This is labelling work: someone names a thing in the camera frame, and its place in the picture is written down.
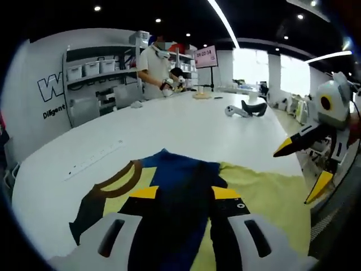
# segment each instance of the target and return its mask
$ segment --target white shirt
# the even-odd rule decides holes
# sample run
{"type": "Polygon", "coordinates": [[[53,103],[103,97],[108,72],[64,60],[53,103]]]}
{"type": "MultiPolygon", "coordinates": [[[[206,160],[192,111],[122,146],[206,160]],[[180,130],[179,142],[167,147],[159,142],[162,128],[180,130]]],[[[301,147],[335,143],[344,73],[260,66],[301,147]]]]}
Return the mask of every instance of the white shirt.
{"type": "MultiPolygon", "coordinates": [[[[156,51],[149,46],[141,54],[138,63],[138,70],[147,70],[148,75],[156,80],[163,81],[169,78],[169,61],[165,58],[161,59],[156,55],[156,51]]],[[[163,92],[152,84],[144,82],[144,97],[146,100],[162,98],[163,92]]]]}

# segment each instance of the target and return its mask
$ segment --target power strip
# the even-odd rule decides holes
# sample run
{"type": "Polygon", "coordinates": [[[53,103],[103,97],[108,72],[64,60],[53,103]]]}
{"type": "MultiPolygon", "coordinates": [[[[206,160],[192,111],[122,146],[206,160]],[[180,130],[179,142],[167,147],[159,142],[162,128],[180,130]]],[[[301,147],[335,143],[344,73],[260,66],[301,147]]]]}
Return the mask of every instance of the power strip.
{"type": "Polygon", "coordinates": [[[90,167],[94,163],[98,162],[102,158],[106,157],[108,154],[111,154],[112,152],[118,150],[123,145],[123,140],[119,139],[115,143],[110,144],[108,147],[102,149],[101,151],[98,151],[96,154],[92,155],[90,158],[85,160],[80,165],[75,165],[73,168],[69,170],[67,175],[64,177],[64,181],[67,181],[77,175],[79,172],[82,172],[86,168],[90,167]]]}

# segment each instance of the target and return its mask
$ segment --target white storage bin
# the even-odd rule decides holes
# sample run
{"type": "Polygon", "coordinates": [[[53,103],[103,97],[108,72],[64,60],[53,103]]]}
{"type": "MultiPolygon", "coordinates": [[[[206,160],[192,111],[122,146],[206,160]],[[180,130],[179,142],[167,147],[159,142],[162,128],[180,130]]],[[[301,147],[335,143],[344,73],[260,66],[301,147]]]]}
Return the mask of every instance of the white storage bin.
{"type": "Polygon", "coordinates": [[[110,73],[115,71],[115,59],[102,60],[100,62],[100,72],[110,73]]]}
{"type": "Polygon", "coordinates": [[[99,74],[99,61],[85,63],[85,76],[93,76],[99,74]]]}
{"type": "Polygon", "coordinates": [[[67,69],[68,81],[75,81],[82,77],[82,65],[77,65],[67,69]]]}
{"type": "Polygon", "coordinates": [[[184,64],[184,72],[190,72],[191,71],[191,65],[184,64]]]}

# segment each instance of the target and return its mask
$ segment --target cup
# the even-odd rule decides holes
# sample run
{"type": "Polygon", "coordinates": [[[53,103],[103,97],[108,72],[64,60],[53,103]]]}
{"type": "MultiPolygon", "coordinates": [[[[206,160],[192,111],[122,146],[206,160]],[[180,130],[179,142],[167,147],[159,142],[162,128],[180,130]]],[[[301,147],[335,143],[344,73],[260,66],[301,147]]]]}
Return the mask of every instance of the cup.
{"type": "Polygon", "coordinates": [[[204,93],[203,86],[198,86],[198,93],[199,93],[199,94],[203,94],[203,93],[204,93]]]}

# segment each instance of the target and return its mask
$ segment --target vr headset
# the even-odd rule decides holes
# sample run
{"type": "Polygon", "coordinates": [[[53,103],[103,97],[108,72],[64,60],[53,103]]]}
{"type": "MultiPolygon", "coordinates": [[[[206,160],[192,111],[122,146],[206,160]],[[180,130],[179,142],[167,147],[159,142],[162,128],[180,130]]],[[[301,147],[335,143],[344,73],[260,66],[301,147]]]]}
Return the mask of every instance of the vr headset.
{"type": "Polygon", "coordinates": [[[167,51],[163,51],[160,50],[157,46],[155,46],[154,44],[151,45],[151,47],[154,49],[154,51],[156,52],[156,55],[160,58],[160,59],[169,59],[170,58],[170,54],[167,51]]]}

